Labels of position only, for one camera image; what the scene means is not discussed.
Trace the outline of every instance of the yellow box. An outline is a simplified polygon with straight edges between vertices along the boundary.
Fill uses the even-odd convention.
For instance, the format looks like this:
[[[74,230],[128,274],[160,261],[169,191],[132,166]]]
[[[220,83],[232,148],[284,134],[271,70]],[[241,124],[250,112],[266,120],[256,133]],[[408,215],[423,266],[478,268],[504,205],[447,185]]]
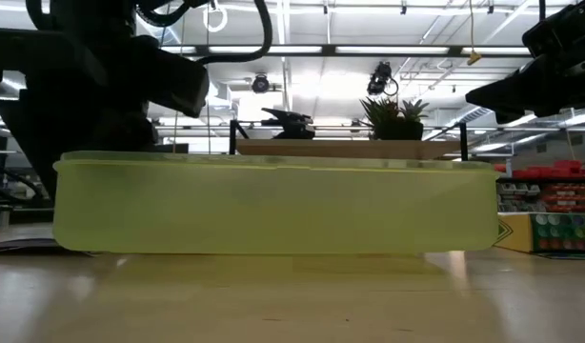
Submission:
[[[528,213],[503,213],[498,216],[498,222],[495,246],[518,252],[534,250],[532,221]]]
[[[78,251],[442,252],[497,236],[483,163],[80,151],[56,169],[54,235]]]

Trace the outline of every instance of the table surface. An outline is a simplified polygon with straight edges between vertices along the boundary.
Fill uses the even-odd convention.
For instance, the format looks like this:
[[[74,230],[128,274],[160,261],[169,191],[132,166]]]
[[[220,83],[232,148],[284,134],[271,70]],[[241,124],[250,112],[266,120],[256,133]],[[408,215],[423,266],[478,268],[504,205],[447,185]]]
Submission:
[[[585,342],[585,261],[0,256],[1,342]]]

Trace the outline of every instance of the potted plant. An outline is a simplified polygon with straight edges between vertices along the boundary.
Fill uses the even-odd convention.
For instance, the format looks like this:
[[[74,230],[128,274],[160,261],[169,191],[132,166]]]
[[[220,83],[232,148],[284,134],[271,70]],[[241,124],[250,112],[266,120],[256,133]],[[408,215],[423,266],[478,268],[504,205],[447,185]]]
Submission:
[[[430,104],[422,104],[403,101],[403,108],[390,98],[379,100],[360,100],[365,109],[365,115],[369,125],[373,128],[372,139],[381,140],[421,140],[424,133],[424,125],[421,118],[426,115],[422,111]]]

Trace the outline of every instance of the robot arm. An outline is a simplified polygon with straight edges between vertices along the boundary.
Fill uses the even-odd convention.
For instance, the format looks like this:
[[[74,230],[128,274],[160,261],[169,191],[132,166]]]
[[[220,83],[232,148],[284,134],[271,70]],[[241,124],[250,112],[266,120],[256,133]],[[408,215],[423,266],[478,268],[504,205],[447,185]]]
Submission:
[[[495,111],[498,124],[533,111],[585,108],[585,0],[569,5],[523,34],[533,61],[507,78],[470,91],[469,103]]]
[[[0,115],[55,197],[52,165],[76,150],[154,151],[149,102],[199,116],[208,93],[205,65],[260,58],[272,43],[265,0],[254,0],[264,29],[262,47],[249,54],[210,55],[198,61],[169,53],[149,36],[134,36],[135,14],[157,27],[176,22],[209,0],[184,0],[172,13],[155,10],[171,0],[26,0],[38,30],[0,29],[3,71],[26,76],[19,100],[0,100]]]

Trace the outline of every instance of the light fixture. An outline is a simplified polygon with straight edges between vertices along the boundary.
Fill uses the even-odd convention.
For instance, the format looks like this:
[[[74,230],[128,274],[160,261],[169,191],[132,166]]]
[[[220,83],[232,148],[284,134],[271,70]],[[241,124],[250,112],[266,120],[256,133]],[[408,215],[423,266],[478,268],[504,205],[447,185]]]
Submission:
[[[474,151],[492,151],[492,150],[500,149],[506,145],[507,145],[507,143],[484,144],[482,146],[474,148]]]
[[[0,5],[0,10],[17,11],[17,12],[25,12],[25,13],[28,12],[28,10],[26,9],[26,6]],[[47,5],[47,6],[43,5],[43,13],[47,14],[47,13],[49,13],[49,11],[50,11],[49,5]]]
[[[578,125],[578,124],[582,124],[582,123],[585,123],[585,114],[580,114],[580,115],[577,115],[573,118],[570,118],[570,119],[564,121],[563,123],[559,124],[559,126],[567,127],[567,126],[573,126],[573,125]]]
[[[545,135],[545,133],[541,133],[541,134],[535,134],[533,136],[529,136],[529,137],[525,137],[522,139],[519,139],[518,141],[514,142],[515,144],[525,144],[525,143],[529,143],[532,142],[533,140],[536,140],[540,137],[543,137]]]
[[[0,154],[16,154],[19,153],[19,151],[0,151]]]
[[[337,53],[398,53],[398,54],[446,54],[449,51],[447,47],[358,47],[345,46],[335,48]]]
[[[167,46],[161,47],[161,50],[171,52],[171,53],[195,53],[195,47],[176,47],[176,46]]]
[[[504,126],[507,127],[507,128],[511,128],[511,127],[515,127],[515,126],[518,126],[518,125],[521,125],[521,124],[525,124],[525,123],[531,122],[534,119],[536,119],[536,116],[535,115],[528,114],[528,115],[522,116],[521,118],[519,118],[519,119],[517,119],[517,120],[515,120],[513,122],[510,122],[509,124],[505,124]]]
[[[471,52],[473,51],[473,48],[463,48],[462,49],[462,54],[467,54],[470,55]],[[528,48],[525,47],[502,47],[502,48],[497,48],[497,47],[474,47],[474,52],[480,53],[480,54],[518,54],[518,55],[530,55],[530,51],[528,50]]]
[[[221,46],[208,47],[212,53],[249,53],[259,50],[259,46]],[[273,53],[320,53],[322,47],[319,46],[272,46],[268,54]]]

